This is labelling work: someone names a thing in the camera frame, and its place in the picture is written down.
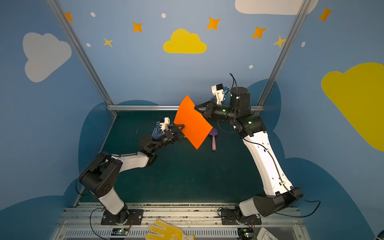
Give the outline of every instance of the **purple spatula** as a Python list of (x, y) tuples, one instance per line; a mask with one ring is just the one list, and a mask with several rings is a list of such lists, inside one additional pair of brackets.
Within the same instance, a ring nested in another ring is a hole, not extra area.
[(209, 132), (209, 135), (212, 136), (212, 150), (216, 151), (216, 140), (215, 136), (217, 136), (217, 128), (212, 128), (212, 130)]

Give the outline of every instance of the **yellow star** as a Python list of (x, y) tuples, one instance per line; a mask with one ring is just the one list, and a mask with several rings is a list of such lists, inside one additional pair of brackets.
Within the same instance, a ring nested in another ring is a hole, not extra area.
[(67, 16), (68, 21), (73, 22), (73, 20), (71, 18), (71, 13), (66, 13), (65, 16)]
[(285, 41), (286, 39), (281, 39), (281, 36), (279, 36), (279, 40), (274, 44), (274, 45), (279, 45), (280, 48), (281, 48), (281, 45), (282, 43)]
[(217, 31), (217, 24), (218, 22), (220, 21), (221, 19), (212, 19), (212, 18), (209, 18), (209, 25), (207, 27), (207, 30), (208, 29), (215, 29)]
[(255, 34), (251, 38), (256, 38), (256, 37), (262, 38), (263, 32), (265, 30), (266, 30), (266, 28), (260, 29), (260, 28), (256, 27)]
[(112, 45), (111, 45), (111, 42), (112, 42), (113, 40), (111, 40), (111, 41), (108, 41), (108, 40), (106, 40), (105, 38), (104, 38), (104, 40), (105, 40), (105, 43), (104, 43), (104, 45), (109, 45), (109, 46), (111, 46), (111, 47), (112, 47)]
[(142, 25), (142, 23), (139, 23), (139, 24), (136, 24), (136, 23), (134, 23), (134, 22), (132, 22), (132, 23), (133, 23), (133, 27), (134, 27), (133, 32), (139, 31), (139, 32), (142, 33), (142, 31), (141, 31), (141, 25)]
[(319, 19), (322, 19), (323, 22), (325, 22), (325, 20), (327, 19), (328, 15), (333, 12), (333, 11), (329, 11), (327, 7), (325, 7), (325, 10), (324, 12), (322, 13), (322, 15), (319, 17)]

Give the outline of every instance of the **orange sheet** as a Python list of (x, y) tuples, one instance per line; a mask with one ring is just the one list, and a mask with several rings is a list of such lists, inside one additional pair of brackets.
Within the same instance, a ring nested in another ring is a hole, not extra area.
[(192, 100), (189, 96), (186, 96), (180, 104), (174, 123), (176, 125), (184, 124), (185, 128), (182, 132), (192, 145), (196, 149), (199, 149), (200, 145), (212, 130), (212, 126), (194, 107), (195, 105)]

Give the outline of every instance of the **black mounting plate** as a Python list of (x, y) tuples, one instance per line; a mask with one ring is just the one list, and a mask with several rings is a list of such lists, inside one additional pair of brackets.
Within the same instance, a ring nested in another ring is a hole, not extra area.
[(242, 223), (248, 224), (252, 226), (252, 220), (254, 221), (255, 225), (261, 225), (262, 221), (260, 218), (260, 215), (250, 215), (248, 217), (241, 218), (241, 223), (239, 224), (238, 221), (234, 220), (236, 218), (236, 211), (235, 209), (222, 209), (220, 211), (220, 215), (228, 218), (221, 218), (221, 223), (223, 225), (242, 225)]
[[(107, 210), (103, 213), (103, 218), (101, 219), (101, 225), (118, 225), (116, 224), (116, 219), (114, 219), (110, 214), (106, 214)], [(144, 210), (142, 209), (128, 209), (128, 216), (133, 219), (132, 225), (140, 225), (143, 217)], [(124, 225), (131, 225), (132, 220), (128, 218), (127, 222)]]

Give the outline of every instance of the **robotic arm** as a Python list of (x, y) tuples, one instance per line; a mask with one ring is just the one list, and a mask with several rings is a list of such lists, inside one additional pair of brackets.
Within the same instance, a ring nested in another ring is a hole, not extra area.
[(101, 152), (79, 175), (78, 181), (106, 208), (105, 218), (112, 219), (113, 223), (124, 225), (129, 218), (127, 206), (113, 188), (118, 174), (151, 166), (157, 157), (153, 152), (170, 143), (175, 144), (184, 137), (181, 132), (184, 125), (174, 126), (169, 122), (169, 118), (162, 118), (152, 135), (144, 135), (139, 143), (142, 148), (139, 152), (126, 155)]
[(223, 84), (212, 86), (217, 99), (212, 99), (195, 110), (208, 119), (229, 121), (250, 151), (263, 181), (264, 193), (240, 202), (236, 206), (236, 219), (255, 214), (266, 217), (284, 209), (303, 196), (300, 188), (293, 187), (278, 163), (271, 148), (265, 126), (259, 116), (251, 113), (250, 93), (246, 88), (230, 90), (229, 106), (225, 100)]

